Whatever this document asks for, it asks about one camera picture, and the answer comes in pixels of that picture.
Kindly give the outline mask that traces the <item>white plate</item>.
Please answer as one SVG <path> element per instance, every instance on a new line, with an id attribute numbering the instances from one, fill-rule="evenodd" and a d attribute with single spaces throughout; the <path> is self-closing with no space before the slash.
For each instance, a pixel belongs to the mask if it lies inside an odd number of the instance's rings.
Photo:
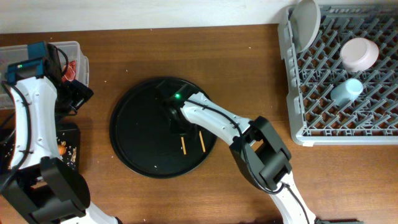
<path id="1" fill-rule="evenodd" d="M 292 27 L 292 41 L 297 53 L 307 50 L 317 37 L 321 13 L 320 7 L 314 0 L 300 1 L 290 16 Z"/>

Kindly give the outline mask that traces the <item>orange carrot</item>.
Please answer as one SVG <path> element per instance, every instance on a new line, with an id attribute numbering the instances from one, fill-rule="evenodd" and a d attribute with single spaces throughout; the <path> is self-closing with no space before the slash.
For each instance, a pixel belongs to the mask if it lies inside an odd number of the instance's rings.
<path id="1" fill-rule="evenodd" d="M 58 145 L 58 151 L 59 151 L 59 154 L 62 156 L 66 153 L 67 149 L 65 146 Z"/>

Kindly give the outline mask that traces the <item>wooden chopstick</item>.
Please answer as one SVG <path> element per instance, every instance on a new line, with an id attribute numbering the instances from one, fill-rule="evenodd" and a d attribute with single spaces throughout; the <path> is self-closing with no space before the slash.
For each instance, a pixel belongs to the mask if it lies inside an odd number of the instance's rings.
<path id="1" fill-rule="evenodd" d="M 206 152 L 206 146 L 205 146 L 205 142 L 204 142 L 204 139 L 203 139 L 202 132 L 199 131 L 198 134 L 199 134 L 199 137 L 200 137 L 202 151 L 203 151 L 203 153 L 205 153 Z"/>
<path id="2" fill-rule="evenodd" d="M 184 154 L 184 155 L 187 155 L 184 137 L 181 136 L 180 139 L 181 139 L 181 143 L 182 143 L 183 154 Z"/>

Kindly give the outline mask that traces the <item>red snack wrapper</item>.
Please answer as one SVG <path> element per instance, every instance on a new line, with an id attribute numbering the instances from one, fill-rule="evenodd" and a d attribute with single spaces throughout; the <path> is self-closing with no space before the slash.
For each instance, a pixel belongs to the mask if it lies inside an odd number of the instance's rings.
<path id="1" fill-rule="evenodd" d="M 73 60 L 68 63 L 67 72 L 62 77 L 62 82 L 66 81 L 72 82 L 74 81 L 75 78 L 76 78 L 76 61 Z"/>

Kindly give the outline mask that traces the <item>white bowl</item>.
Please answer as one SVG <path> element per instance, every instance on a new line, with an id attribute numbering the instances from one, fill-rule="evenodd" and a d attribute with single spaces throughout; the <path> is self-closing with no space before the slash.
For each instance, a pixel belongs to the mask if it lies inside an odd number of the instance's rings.
<path id="1" fill-rule="evenodd" d="M 340 58 L 344 69 L 349 72 L 365 71 L 371 68 L 379 56 L 379 47 L 371 40 L 357 37 L 343 45 Z"/>

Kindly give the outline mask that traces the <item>rice pile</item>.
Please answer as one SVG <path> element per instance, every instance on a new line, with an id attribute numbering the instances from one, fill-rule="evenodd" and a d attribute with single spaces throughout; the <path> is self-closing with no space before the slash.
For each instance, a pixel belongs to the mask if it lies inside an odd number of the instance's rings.
<path id="1" fill-rule="evenodd" d="M 65 146 L 67 151 L 60 155 L 68 166 L 75 166 L 78 152 L 78 135 L 74 131 L 61 131 L 57 134 L 57 144 Z"/>

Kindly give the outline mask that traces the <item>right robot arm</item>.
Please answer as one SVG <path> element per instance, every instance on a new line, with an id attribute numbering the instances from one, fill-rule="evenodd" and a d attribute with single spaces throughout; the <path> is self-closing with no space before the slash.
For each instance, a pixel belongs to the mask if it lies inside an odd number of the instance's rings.
<path id="1" fill-rule="evenodd" d="M 267 193 L 284 223 L 316 223 L 294 181 L 292 155 L 271 123 L 262 116 L 243 118 L 218 106 L 197 89 L 158 90 L 167 115 L 184 131 L 197 125 L 223 140 L 239 171 Z"/>

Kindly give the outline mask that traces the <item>light blue cup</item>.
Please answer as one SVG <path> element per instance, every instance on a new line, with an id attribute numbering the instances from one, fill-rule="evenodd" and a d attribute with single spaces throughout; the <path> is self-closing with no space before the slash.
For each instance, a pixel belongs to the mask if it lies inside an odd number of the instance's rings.
<path id="1" fill-rule="evenodd" d="M 332 89 L 330 97 L 335 101 L 336 106 L 344 106 L 355 101 L 362 94 L 363 88 L 363 84 L 358 79 L 350 78 Z"/>

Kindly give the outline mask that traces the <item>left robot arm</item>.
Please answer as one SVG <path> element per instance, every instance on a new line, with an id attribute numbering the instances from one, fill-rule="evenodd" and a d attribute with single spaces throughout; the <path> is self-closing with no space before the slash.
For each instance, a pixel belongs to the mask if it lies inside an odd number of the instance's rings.
<path id="1" fill-rule="evenodd" d="M 28 223 L 120 223 L 90 199 L 86 180 L 62 161 L 55 130 L 61 71 L 44 58 L 11 64 L 7 81 L 16 109 L 16 142 L 2 196 Z"/>

